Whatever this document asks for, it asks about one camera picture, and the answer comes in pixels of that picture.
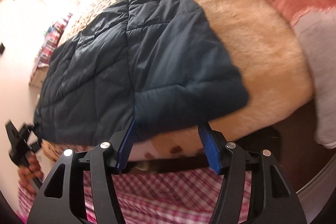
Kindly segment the person's left hand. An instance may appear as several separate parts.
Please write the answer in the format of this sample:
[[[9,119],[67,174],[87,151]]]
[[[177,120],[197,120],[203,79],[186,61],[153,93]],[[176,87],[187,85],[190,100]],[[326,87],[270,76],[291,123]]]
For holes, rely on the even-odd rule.
[[[19,184],[29,193],[36,195],[36,191],[30,183],[30,179],[38,178],[40,181],[43,181],[44,173],[34,153],[27,154],[27,161],[29,162],[28,167],[20,165],[18,168]]]

